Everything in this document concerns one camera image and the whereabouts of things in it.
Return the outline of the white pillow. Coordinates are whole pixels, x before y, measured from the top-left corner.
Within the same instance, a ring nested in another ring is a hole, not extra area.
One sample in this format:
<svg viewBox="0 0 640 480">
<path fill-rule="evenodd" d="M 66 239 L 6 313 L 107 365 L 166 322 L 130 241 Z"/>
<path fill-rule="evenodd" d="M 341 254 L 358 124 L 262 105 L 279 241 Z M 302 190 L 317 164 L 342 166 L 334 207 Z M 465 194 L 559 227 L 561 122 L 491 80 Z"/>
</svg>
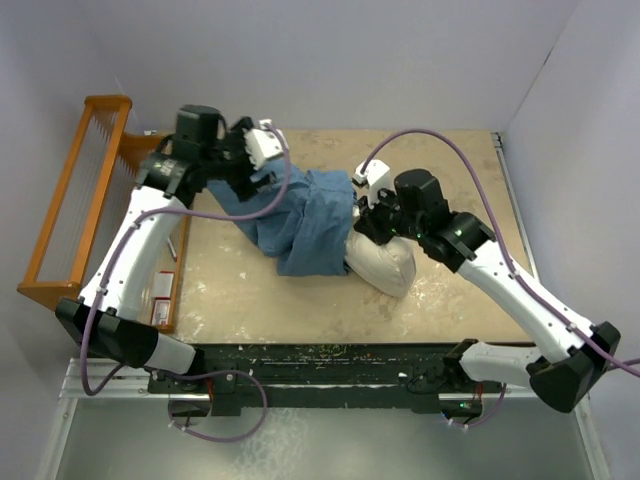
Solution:
<svg viewBox="0 0 640 480">
<path fill-rule="evenodd" d="M 345 263 L 351 271 L 382 293 L 404 297 L 416 278 L 414 249 L 408 240 L 394 237 L 385 245 L 377 245 L 355 230 L 359 219 L 356 206 L 352 210 L 352 227 L 345 242 Z"/>
</svg>

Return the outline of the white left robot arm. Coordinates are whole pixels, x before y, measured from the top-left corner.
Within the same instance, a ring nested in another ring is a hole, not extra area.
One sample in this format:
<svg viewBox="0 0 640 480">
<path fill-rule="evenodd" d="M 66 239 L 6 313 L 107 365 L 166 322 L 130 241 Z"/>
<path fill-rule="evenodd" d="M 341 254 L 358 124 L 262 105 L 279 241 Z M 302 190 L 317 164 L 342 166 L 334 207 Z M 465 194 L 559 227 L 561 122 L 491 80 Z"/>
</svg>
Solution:
<svg viewBox="0 0 640 480">
<path fill-rule="evenodd" d="M 139 322 L 142 293 L 160 251 L 193 200 L 212 180 L 247 201 L 272 179 L 264 168 L 286 151 L 270 120 L 243 117 L 231 127 L 215 108 L 185 105 L 173 134 L 141 162 L 125 217 L 96 273 L 55 316 L 80 346 L 81 359 L 106 357 L 133 368 L 170 371 L 184 392 L 202 387 L 195 347 Z"/>
</svg>

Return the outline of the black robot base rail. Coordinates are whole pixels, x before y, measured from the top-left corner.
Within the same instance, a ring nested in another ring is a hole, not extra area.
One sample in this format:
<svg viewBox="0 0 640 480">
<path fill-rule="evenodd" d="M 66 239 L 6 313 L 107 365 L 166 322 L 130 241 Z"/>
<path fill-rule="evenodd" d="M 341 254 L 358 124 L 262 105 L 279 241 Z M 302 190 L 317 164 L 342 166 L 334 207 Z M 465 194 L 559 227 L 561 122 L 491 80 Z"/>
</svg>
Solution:
<svg viewBox="0 0 640 480">
<path fill-rule="evenodd" d="M 452 343 L 202 344 L 202 372 L 182 381 L 158 373 L 148 387 L 173 399 L 203 396 L 215 416 L 244 408 L 403 409 L 457 417 L 481 413 L 496 382 L 455 377 L 444 359 Z"/>
</svg>

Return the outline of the blue pillowcase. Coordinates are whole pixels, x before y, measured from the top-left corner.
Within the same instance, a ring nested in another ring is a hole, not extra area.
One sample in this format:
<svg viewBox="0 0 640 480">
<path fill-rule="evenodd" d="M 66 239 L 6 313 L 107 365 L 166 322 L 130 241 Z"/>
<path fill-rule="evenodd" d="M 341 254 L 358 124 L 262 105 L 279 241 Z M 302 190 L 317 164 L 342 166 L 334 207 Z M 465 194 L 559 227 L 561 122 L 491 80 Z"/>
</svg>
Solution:
<svg viewBox="0 0 640 480">
<path fill-rule="evenodd" d="M 291 167 L 287 192 L 266 215 L 236 226 L 280 276 L 344 276 L 355 191 L 346 172 Z"/>
</svg>

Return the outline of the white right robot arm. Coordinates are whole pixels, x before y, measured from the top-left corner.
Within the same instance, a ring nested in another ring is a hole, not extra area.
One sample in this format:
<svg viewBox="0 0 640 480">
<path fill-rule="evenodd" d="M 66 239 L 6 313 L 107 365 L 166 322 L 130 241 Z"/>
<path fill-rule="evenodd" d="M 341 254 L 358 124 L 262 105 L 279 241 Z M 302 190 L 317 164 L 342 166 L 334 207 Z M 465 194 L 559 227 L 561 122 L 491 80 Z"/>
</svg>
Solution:
<svg viewBox="0 0 640 480">
<path fill-rule="evenodd" d="M 353 183 L 358 232 L 378 245 L 396 237 L 415 241 L 432 260 L 478 287 L 530 337 L 530 347 L 464 340 L 443 359 L 446 383 L 467 391 L 493 381 L 530 388 L 552 409 L 569 413 L 604 375 L 605 354 L 621 339 L 608 322 L 593 324 L 567 307 L 511 258 L 495 233 L 470 212 L 449 208 L 429 171 L 397 176 L 384 163 L 359 167 Z"/>
</svg>

